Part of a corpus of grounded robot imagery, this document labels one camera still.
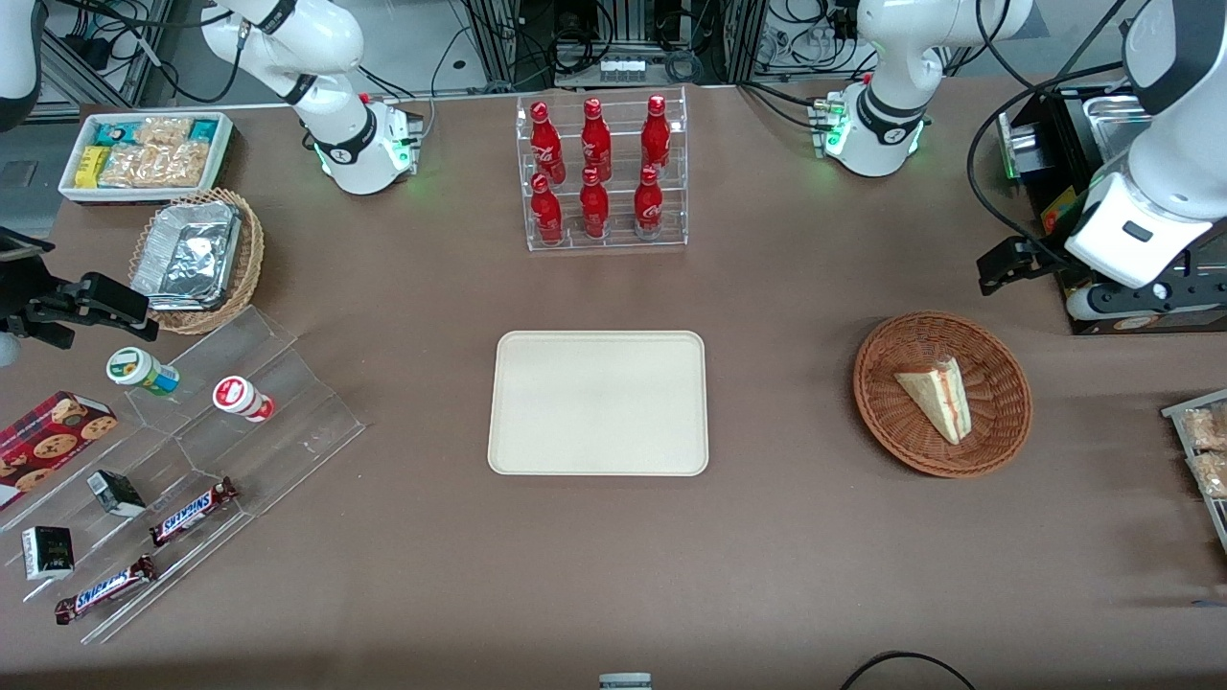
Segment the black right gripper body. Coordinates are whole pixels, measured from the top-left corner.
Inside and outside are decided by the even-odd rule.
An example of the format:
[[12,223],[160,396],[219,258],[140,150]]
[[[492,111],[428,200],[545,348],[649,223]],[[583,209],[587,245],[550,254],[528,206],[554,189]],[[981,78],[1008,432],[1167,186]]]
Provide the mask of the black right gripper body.
[[86,280],[69,281],[53,275],[43,255],[54,249],[52,241],[1,230],[2,333],[67,350],[75,331],[65,324],[79,322],[79,300]]

